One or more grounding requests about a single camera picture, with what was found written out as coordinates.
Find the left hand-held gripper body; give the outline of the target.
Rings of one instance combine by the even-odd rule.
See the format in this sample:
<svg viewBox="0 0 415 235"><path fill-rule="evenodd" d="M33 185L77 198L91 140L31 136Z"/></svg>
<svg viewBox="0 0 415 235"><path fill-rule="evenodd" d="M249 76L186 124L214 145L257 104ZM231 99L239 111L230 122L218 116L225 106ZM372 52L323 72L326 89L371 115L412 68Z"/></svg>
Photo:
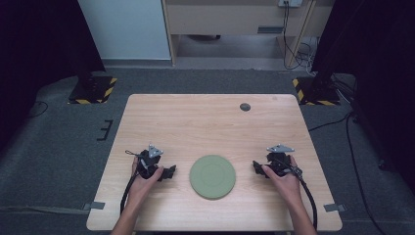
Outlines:
<svg viewBox="0 0 415 235"><path fill-rule="evenodd" d="M150 144L147 150L143 150L137 157L138 163L136 172L143 178L148 179L154 175L158 169L158 163L161 159L163 150L158 149Z"/></svg>

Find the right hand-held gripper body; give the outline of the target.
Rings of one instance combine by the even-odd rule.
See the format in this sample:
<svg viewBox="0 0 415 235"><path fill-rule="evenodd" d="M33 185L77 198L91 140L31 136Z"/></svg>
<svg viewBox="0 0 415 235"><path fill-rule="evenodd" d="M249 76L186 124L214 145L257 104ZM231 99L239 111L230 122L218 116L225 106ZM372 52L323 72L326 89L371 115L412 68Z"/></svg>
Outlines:
<svg viewBox="0 0 415 235"><path fill-rule="evenodd" d="M288 153L294 151L293 148L278 144L273 147L268 147L269 154L266 156L269 167L278 175L285 176L291 171L291 158Z"/></svg>

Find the person's left hand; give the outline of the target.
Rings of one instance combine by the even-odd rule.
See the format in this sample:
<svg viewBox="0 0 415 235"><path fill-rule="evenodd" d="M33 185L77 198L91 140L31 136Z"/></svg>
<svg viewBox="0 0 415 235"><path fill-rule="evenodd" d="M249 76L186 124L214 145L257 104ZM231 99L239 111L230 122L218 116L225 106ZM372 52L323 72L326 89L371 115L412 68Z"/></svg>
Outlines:
<svg viewBox="0 0 415 235"><path fill-rule="evenodd" d="M130 186L127 203L128 207L139 208L144 202L145 198L151 191L152 187L158 182L163 173L163 167L159 166L155 173L148 179L143 178L136 173L136 167L138 165L138 159L135 158L132 164L132 178L133 182Z"/></svg>

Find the person's right hand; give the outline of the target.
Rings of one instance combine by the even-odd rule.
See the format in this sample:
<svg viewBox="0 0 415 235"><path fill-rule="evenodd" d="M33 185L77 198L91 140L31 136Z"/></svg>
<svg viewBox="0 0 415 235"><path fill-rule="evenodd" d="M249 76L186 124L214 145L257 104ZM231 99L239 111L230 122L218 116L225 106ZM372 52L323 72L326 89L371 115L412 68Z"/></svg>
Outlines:
<svg viewBox="0 0 415 235"><path fill-rule="evenodd" d="M286 203L301 201L300 182L292 173L287 173L285 176L278 176L267 165L263 165L261 168L272 181L277 192Z"/></svg>

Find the black stand base yellow stripes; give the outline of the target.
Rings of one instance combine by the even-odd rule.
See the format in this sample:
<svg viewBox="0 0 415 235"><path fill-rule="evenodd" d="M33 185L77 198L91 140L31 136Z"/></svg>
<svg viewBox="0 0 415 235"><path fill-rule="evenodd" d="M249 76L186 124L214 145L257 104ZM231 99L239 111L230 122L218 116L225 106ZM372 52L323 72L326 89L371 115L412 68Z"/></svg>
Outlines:
<svg viewBox="0 0 415 235"><path fill-rule="evenodd" d="M93 76L89 82L78 81L69 95L70 104L106 103L117 79L112 76Z"/></svg>
<svg viewBox="0 0 415 235"><path fill-rule="evenodd" d="M300 105L335 106L340 104L336 86L331 80L316 77L297 77L293 80Z"/></svg>

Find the grey strip on desk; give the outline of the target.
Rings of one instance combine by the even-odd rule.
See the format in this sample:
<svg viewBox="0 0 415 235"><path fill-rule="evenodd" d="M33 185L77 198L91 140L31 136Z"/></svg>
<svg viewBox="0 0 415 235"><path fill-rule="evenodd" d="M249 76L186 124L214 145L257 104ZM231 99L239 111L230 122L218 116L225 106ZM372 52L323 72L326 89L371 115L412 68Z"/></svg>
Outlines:
<svg viewBox="0 0 415 235"><path fill-rule="evenodd" d="M282 26L259 26L257 28L258 34L280 34L284 31Z"/></svg>

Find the white partition panel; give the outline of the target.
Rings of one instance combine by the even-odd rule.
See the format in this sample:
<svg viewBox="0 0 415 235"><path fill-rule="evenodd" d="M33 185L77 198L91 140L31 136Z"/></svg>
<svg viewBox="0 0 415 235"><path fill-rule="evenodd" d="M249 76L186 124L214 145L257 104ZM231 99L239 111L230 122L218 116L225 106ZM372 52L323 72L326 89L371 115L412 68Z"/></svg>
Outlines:
<svg viewBox="0 0 415 235"><path fill-rule="evenodd" d="M102 59L170 59L161 0L78 3Z"/></svg>

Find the black curtain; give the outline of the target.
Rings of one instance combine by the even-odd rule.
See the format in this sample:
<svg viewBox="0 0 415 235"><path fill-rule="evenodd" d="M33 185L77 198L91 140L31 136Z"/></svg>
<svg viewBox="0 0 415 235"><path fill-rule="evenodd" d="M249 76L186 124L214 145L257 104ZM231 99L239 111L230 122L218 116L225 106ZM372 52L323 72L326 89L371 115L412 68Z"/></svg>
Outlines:
<svg viewBox="0 0 415 235"><path fill-rule="evenodd" d="M312 69L356 78L356 112L415 194L415 0L335 0Z"/></svg>
<svg viewBox="0 0 415 235"><path fill-rule="evenodd" d="M0 0L0 151L40 88L103 68L78 0Z"/></svg>

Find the light wooden desk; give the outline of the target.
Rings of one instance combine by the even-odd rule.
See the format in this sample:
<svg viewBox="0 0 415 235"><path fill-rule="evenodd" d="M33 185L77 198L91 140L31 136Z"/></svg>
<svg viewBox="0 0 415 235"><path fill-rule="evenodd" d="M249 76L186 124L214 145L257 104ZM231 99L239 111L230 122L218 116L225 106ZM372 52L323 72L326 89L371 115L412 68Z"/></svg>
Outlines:
<svg viewBox="0 0 415 235"><path fill-rule="evenodd" d="M275 34L295 63L306 37L319 37L336 0L302 0L299 8L279 7L279 0L161 0L170 55L177 55L181 35L256 35L259 26L282 26Z"/></svg>

